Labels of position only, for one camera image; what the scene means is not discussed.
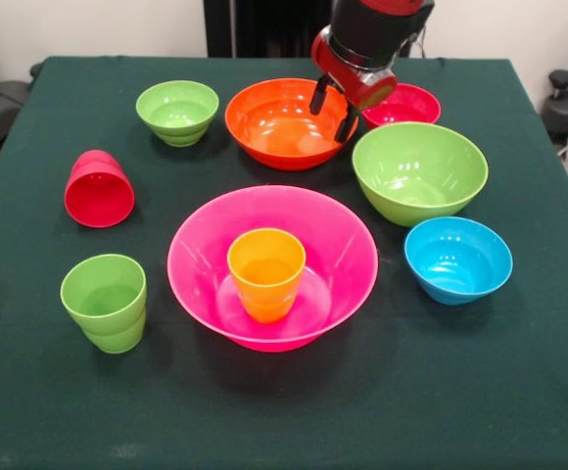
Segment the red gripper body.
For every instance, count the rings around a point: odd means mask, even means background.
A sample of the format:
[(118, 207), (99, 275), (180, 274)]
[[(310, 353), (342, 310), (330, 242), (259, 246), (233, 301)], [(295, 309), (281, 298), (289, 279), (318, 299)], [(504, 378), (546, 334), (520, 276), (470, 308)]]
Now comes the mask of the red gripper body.
[(372, 58), (343, 46), (326, 26), (314, 38), (311, 58), (322, 75), (358, 110), (373, 108), (381, 103), (397, 85), (392, 71), (394, 56)]

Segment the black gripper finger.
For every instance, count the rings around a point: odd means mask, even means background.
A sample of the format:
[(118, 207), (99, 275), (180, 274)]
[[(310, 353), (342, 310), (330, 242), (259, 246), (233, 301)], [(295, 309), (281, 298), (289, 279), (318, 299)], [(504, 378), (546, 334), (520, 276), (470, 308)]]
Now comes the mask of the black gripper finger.
[(323, 108), (326, 95), (327, 87), (331, 84), (331, 79), (328, 75), (323, 75), (317, 82), (309, 102), (309, 112), (318, 116)]
[(353, 129), (356, 126), (357, 117), (358, 117), (357, 108), (352, 103), (348, 103), (346, 115), (341, 120), (334, 136), (334, 140), (337, 143), (342, 144), (348, 141)]

